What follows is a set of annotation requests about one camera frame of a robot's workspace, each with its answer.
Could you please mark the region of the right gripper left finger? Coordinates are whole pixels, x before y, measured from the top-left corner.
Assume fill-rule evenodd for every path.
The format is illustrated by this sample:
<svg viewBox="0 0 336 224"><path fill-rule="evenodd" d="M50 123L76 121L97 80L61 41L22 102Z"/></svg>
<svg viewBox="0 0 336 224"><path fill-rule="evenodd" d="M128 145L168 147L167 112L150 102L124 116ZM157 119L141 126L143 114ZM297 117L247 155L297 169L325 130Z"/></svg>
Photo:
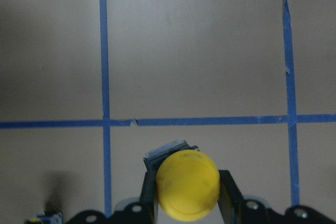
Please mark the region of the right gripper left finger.
<svg viewBox="0 0 336 224"><path fill-rule="evenodd" d="M156 189L156 172L145 173L142 190L140 194L140 205L142 223L157 223L158 218L158 197Z"/></svg>

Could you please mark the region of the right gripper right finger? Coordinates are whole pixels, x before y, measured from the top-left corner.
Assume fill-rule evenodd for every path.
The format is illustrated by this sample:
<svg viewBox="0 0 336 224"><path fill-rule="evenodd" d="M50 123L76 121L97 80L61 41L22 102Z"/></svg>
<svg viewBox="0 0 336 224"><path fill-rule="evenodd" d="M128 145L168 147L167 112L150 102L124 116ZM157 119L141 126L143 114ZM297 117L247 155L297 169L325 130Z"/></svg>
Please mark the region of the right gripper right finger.
<svg viewBox="0 0 336 224"><path fill-rule="evenodd" d="M238 189L231 173L228 170L219 170L220 191L218 208L225 224L238 223L239 206L243 202L243 196Z"/></svg>

